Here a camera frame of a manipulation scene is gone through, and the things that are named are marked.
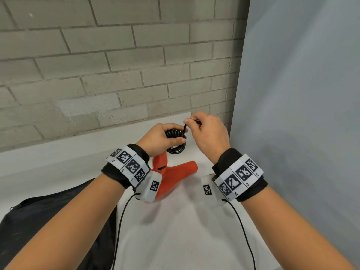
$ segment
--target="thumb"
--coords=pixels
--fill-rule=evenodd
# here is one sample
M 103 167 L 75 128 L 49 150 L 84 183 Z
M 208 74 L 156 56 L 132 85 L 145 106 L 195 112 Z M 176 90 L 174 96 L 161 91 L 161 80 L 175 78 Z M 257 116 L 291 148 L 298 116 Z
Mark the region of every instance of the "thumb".
M 190 128 L 191 133 L 194 137 L 198 136 L 201 132 L 199 125 L 195 122 L 195 120 L 188 118 L 184 120 L 184 123 Z
M 186 139 L 183 137 L 177 137 L 177 138 L 169 138 L 168 141 L 169 141 L 169 148 L 171 148 L 184 144 L 186 142 Z

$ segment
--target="left hand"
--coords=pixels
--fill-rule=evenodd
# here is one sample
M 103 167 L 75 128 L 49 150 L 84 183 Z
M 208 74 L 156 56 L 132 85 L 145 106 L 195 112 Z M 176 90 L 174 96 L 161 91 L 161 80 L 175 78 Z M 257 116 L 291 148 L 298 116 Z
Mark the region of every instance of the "left hand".
M 165 152 L 168 148 L 176 147 L 186 142 L 183 137 L 167 138 L 165 132 L 167 130 L 177 129 L 182 131 L 184 126 L 174 123 L 161 124 L 157 123 L 152 127 L 137 143 L 149 157 L 154 157 Z

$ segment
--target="white wall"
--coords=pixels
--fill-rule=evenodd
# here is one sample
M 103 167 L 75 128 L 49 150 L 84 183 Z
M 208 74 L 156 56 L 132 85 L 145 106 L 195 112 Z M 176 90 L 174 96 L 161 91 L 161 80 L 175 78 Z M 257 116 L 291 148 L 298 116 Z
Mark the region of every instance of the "white wall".
M 360 267 L 360 0 L 251 0 L 231 142 Z

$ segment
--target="wristband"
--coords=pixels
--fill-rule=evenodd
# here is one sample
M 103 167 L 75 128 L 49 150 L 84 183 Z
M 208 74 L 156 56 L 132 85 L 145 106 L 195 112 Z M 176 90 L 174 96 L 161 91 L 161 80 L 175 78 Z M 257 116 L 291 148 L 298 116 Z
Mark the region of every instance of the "wristband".
M 118 181 L 125 189 L 129 186 L 138 187 L 150 172 L 147 165 L 149 155 L 135 144 L 117 149 L 106 158 L 106 161 L 108 164 L 101 172 Z
M 213 170 L 217 175 L 214 183 L 229 201 L 243 202 L 268 185 L 263 170 L 248 155 L 242 155 L 234 148 L 220 156 Z

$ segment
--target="black bag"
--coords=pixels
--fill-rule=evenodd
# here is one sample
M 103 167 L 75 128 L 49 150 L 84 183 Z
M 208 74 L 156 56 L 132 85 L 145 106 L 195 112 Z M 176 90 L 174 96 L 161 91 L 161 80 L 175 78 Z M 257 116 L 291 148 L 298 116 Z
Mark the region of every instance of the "black bag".
M 93 181 L 55 194 L 29 198 L 11 208 L 0 223 L 0 269 L 64 206 Z M 78 270 L 109 270 L 114 260 L 116 211 L 111 213 Z

